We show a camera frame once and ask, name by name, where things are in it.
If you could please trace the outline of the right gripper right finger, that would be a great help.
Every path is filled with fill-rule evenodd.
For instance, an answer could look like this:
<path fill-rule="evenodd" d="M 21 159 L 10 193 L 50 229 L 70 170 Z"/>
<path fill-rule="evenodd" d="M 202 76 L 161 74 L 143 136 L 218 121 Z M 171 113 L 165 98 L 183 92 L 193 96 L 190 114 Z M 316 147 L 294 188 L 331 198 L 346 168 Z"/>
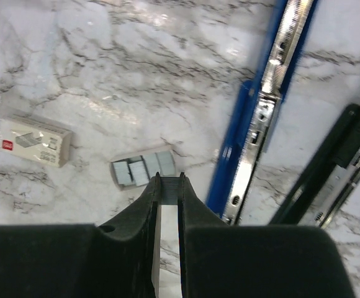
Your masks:
<path fill-rule="evenodd" d="M 229 226 L 179 178 L 184 297 L 354 297 L 332 238 L 297 225 Z"/>

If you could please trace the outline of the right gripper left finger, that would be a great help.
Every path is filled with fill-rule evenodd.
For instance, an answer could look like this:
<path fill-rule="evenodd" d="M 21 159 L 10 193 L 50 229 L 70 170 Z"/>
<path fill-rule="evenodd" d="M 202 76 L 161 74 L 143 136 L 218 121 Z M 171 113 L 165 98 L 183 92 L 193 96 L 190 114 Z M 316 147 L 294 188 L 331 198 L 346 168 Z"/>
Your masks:
<path fill-rule="evenodd" d="M 0 297 L 155 297 L 160 207 L 155 176 L 100 226 L 0 225 Z"/>

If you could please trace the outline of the staple tray with staples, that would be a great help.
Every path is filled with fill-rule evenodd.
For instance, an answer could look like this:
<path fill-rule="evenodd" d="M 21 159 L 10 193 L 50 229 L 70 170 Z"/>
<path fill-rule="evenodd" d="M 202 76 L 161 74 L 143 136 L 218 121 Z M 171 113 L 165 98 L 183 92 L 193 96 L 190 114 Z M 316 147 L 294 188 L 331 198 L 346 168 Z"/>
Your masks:
<path fill-rule="evenodd" d="M 121 191 L 146 186 L 156 173 L 162 177 L 177 175 L 172 145 L 116 156 L 109 162 L 109 169 Z"/>

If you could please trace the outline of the grey staple strip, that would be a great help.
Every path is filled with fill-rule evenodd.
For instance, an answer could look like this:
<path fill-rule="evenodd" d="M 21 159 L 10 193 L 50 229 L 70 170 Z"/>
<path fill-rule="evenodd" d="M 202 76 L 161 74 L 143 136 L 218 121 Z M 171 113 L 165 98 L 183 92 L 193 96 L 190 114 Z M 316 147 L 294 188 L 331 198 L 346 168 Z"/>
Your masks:
<path fill-rule="evenodd" d="M 179 177 L 161 178 L 161 204 L 177 205 L 179 192 Z"/>

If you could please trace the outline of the black stapler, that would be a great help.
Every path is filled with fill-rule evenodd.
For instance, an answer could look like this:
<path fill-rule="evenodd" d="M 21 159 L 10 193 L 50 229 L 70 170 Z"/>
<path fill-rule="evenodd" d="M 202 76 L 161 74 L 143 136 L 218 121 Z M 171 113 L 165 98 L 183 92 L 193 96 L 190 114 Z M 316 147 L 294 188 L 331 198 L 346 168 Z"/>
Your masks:
<path fill-rule="evenodd" d="M 360 106 L 348 105 L 269 224 L 326 228 L 360 182 Z"/>

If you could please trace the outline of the blue stapler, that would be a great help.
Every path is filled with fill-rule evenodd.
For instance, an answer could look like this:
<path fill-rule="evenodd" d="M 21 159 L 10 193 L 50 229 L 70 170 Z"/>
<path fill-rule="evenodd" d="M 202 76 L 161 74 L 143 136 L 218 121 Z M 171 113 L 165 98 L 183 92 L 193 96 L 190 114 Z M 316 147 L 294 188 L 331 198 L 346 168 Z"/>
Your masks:
<path fill-rule="evenodd" d="M 227 225 L 238 225 L 259 160 L 281 106 L 317 1 L 277 1 L 253 79 L 240 88 L 210 183 L 206 204 Z"/>

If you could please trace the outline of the white staple box sleeve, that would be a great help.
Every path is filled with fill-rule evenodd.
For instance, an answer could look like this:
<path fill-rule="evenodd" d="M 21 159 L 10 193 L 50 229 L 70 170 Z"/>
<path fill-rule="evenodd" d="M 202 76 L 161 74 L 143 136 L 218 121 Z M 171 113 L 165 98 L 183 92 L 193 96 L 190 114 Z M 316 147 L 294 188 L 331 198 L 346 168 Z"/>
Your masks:
<path fill-rule="evenodd" d="M 0 119 L 0 151 L 61 168 L 69 160 L 72 131 L 20 115 Z"/>

